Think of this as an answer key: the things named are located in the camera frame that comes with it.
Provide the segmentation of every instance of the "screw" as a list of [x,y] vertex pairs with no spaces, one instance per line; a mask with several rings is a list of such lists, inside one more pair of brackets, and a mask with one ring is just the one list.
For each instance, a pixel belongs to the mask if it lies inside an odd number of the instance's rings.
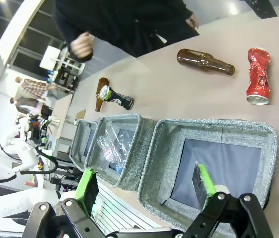
[[219,199],[219,200],[223,200],[224,198],[225,198],[225,195],[224,195],[224,194],[221,193],[221,194],[218,195],[218,199]]
[[45,210],[46,208],[47,208],[46,205],[41,205],[41,206],[39,207],[40,210]]
[[245,202],[249,202],[249,201],[250,201],[250,196],[248,196],[248,195],[245,196],[245,197],[244,197],[244,201],[245,201]]
[[71,201],[67,201],[67,202],[65,203],[65,205],[69,207],[69,206],[72,205],[72,202],[71,202]]

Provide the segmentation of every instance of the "gray floor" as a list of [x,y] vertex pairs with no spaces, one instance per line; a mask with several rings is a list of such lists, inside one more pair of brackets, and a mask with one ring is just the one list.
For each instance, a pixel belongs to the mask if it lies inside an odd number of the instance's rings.
[[[184,0],[184,2],[187,8],[195,13],[200,25],[252,11],[243,0]],[[270,2],[274,8],[279,7],[279,0]],[[97,38],[93,41],[93,47],[94,56],[87,62],[81,76],[82,80],[128,56],[123,50]]]

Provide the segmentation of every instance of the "person in black jacket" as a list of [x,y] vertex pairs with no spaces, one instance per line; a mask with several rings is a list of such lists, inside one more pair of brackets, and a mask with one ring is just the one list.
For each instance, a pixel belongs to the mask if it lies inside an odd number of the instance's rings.
[[90,34],[135,57],[199,35],[182,0],[55,0],[54,18],[79,62],[93,55]]
[[41,114],[42,118],[44,119],[48,119],[48,116],[50,116],[52,113],[52,110],[47,105],[34,98],[19,98],[17,100],[11,98],[10,103],[15,103],[16,108],[20,113],[30,113],[32,115]]

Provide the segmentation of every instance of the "can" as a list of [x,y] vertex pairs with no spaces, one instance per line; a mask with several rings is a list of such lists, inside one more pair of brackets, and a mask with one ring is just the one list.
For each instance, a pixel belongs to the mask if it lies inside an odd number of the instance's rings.
[[107,102],[117,103],[126,110],[132,109],[135,103],[134,98],[119,94],[106,85],[102,87],[98,97]]
[[260,48],[248,50],[250,63],[250,83],[246,91],[247,101],[254,105],[265,105],[270,102],[270,86],[268,84],[267,67],[270,56],[267,51]]

